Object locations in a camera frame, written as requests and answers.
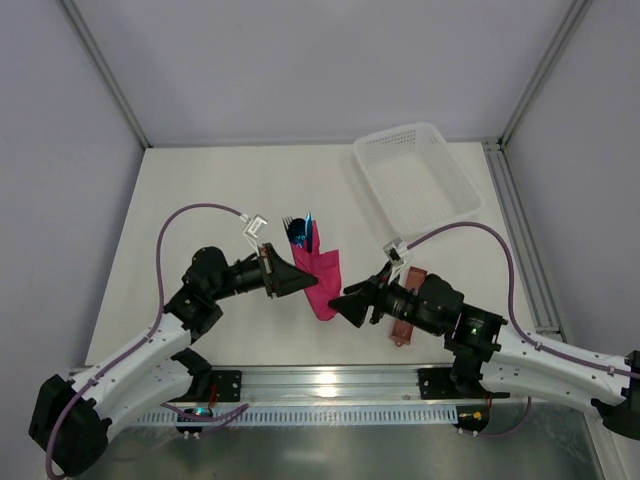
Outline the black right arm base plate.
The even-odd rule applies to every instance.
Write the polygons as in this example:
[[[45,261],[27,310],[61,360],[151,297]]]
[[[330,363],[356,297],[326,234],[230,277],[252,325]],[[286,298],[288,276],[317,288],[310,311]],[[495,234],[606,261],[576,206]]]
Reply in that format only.
[[[485,389],[480,372],[463,373],[453,366],[436,366],[417,370],[418,388],[422,400],[453,400],[491,398],[506,399],[508,392]]]

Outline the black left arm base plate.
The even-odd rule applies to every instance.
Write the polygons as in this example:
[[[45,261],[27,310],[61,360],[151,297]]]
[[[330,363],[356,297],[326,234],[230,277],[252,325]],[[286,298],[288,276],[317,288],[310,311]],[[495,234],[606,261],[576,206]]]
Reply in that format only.
[[[241,370],[209,369],[197,373],[187,392],[173,402],[237,403],[242,388]]]

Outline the pink paper napkin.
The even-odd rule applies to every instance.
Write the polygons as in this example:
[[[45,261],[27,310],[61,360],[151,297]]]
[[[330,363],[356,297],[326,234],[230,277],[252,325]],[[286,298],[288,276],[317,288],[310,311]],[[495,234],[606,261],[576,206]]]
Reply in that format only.
[[[319,229],[315,220],[312,221],[312,228],[312,252],[295,245],[291,246],[291,251],[295,266],[318,280],[316,285],[305,288],[304,293],[316,318],[326,322],[337,314],[329,306],[329,302],[339,297],[342,291],[340,252],[337,249],[321,252]]]

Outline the blue metallic fork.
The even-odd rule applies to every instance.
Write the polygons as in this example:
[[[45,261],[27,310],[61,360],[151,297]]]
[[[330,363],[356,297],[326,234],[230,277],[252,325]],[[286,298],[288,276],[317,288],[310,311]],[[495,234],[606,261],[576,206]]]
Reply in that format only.
[[[282,218],[282,222],[283,222],[283,227],[285,229],[285,233],[287,235],[288,238],[292,237],[292,230],[291,230],[291,222],[292,222],[293,218],[290,216],[285,216]]]

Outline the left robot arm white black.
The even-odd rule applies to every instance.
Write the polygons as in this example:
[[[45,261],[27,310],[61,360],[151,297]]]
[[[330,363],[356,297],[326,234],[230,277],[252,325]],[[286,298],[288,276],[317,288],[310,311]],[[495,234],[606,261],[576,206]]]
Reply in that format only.
[[[191,346],[222,317],[220,300],[257,289],[283,297],[318,280],[263,244],[234,264],[220,249],[202,248],[182,282],[138,338],[70,379],[54,375],[43,383],[28,434],[45,451],[51,478],[84,473],[122,429],[155,406],[207,396],[214,370]]]

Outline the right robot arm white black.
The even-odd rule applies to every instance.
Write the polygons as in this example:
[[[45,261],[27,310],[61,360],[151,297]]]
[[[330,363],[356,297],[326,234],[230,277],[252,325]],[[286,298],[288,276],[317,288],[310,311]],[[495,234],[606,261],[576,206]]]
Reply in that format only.
[[[435,274],[418,289],[382,275],[344,289],[330,307],[355,327],[384,315],[444,340],[454,356],[450,381],[464,398],[522,395],[563,404],[601,419],[608,430],[639,437],[639,355],[607,356],[528,332],[465,303]]]

